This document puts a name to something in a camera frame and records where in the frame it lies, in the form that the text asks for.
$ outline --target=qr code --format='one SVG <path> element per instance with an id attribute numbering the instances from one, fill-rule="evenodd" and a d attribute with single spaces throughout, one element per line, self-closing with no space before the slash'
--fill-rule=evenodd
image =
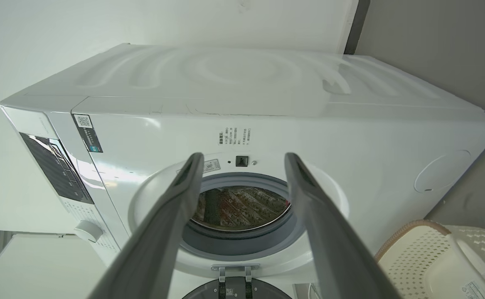
<path id="1" fill-rule="evenodd" d="M 76 119 L 76 124 L 78 127 L 88 127 L 88 128 L 93 128 L 93 125 L 91 125 L 91 118 L 89 118 L 89 115 L 80 115 L 80 114 L 75 114 L 74 118 Z"/>

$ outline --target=front-loading washing machine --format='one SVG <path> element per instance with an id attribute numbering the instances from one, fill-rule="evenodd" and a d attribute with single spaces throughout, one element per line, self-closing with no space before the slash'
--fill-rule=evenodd
<path id="1" fill-rule="evenodd" d="M 171 298 L 258 264 L 315 282 L 290 208 L 294 152 L 374 254 L 423 218 L 485 148 L 485 112 L 366 56 L 119 45 L 1 102 L 64 206 L 110 264 L 187 157 L 204 154 Z"/>

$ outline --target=warning sticker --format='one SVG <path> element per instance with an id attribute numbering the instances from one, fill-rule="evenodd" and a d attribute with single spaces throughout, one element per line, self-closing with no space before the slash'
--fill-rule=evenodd
<path id="1" fill-rule="evenodd" d="M 469 284 L 463 285 L 462 292 L 466 295 L 467 299 L 485 299 L 485 293 L 480 288 L 477 282 L 472 281 Z"/>
<path id="2" fill-rule="evenodd" d="M 225 127 L 218 133 L 218 145 L 250 145 L 251 128 Z"/>
<path id="3" fill-rule="evenodd" d="M 220 163 L 218 163 L 218 159 L 212 159 L 204 162 L 204 173 L 214 172 L 215 170 L 220 170 Z M 181 172 L 181 169 L 176 170 L 177 174 L 179 174 L 179 172 Z"/>

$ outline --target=laundry basket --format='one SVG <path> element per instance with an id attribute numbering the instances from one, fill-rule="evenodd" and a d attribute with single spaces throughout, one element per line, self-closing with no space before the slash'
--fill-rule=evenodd
<path id="1" fill-rule="evenodd" d="M 485 299 L 485 229 L 414 221 L 375 259 L 404 299 Z"/>

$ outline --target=circular panel cover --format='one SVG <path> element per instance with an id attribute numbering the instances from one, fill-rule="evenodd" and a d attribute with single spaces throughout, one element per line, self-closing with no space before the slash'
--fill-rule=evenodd
<path id="1" fill-rule="evenodd" d="M 418 175 L 414 189 L 423 193 L 447 187 L 470 166 L 471 155 L 468 151 L 455 151 L 443 155 L 427 165 Z"/>

